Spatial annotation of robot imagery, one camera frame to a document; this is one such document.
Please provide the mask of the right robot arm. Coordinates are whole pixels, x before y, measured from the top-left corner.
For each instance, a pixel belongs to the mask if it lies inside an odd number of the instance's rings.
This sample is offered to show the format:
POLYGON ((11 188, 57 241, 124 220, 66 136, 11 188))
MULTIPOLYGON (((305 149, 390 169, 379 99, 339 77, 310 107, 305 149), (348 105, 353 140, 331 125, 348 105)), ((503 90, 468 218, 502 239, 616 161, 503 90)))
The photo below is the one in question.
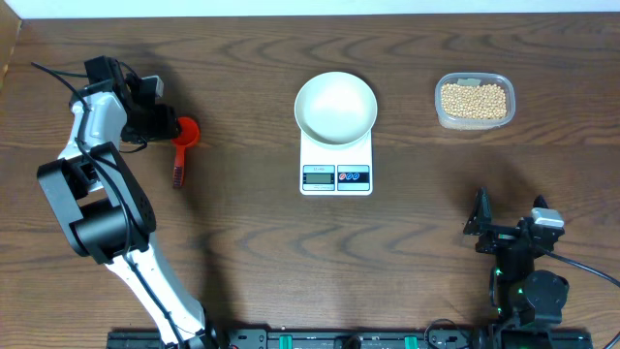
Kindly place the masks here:
POLYGON ((477 191, 474 208, 463 233, 479 238, 475 249, 495 257, 489 297, 501 309, 501 322, 510 328, 540 329, 558 325, 568 298, 568 281, 548 270, 537 270, 535 260, 553 250, 565 233, 561 214, 538 196, 530 214, 513 227, 492 222, 489 196, 477 191))

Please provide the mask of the white digital kitchen scale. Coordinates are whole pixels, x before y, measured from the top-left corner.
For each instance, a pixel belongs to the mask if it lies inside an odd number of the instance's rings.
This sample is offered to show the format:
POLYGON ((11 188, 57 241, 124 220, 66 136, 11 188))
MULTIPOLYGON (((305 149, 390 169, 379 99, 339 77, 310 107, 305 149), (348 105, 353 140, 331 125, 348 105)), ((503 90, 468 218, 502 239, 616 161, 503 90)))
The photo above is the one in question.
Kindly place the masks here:
POLYGON ((328 147, 301 134, 299 192, 305 196, 369 196, 373 192, 372 133, 328 147))

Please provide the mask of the red plastic measuring scoop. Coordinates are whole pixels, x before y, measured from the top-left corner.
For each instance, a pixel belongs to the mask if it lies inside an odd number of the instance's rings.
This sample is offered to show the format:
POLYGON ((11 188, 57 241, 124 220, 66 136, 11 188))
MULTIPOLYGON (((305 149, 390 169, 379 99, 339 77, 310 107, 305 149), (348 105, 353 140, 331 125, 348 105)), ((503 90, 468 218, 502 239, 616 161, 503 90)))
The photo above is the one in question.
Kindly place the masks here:
POLYGON ((186 150, 196 145, 201 137, 200 126, 195 119, 189 116, 181 116, 178 118, 178 122, 180 134, 172 140, 175 146, 172 182, 174 188, 180 188, 184 183, 186 150))

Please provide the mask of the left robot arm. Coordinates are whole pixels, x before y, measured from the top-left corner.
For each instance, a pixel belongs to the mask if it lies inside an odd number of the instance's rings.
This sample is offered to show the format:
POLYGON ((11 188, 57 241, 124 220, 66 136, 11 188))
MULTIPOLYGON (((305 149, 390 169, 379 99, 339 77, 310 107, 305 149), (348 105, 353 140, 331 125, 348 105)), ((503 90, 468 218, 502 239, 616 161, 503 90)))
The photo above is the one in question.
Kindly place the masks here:
POLYGON ((85 61, 88 83, 73 88, 74 124, 58 158, 37 179, 68 243, 116 274, 154 320, 163 348, 226 348, 228 335, 207 318, 159 248, 156 217, 120 149, 157 141, 175 146, 173 185, 184 183, 185 153, 200 139, 194 119, 159 103, 164 83, 108 56, 85 61))

